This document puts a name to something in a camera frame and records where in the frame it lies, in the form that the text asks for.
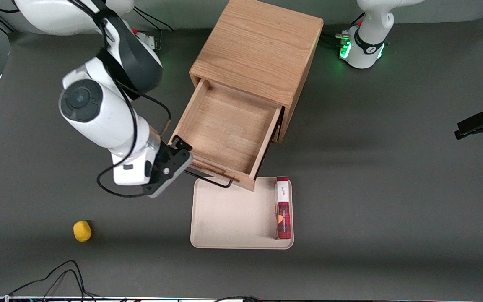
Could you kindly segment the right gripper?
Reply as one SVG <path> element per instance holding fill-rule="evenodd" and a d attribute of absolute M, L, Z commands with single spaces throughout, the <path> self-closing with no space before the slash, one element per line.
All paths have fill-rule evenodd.
<path fill-rule="evenodd" d="M 122 186 L 162 184 L 173 177 L 177 153 L 191 152 L 192 149 L 180 136 L 174 136 L 169 146 L 166 143 L 146 143 L 113 168 L 113 180 Z"/>

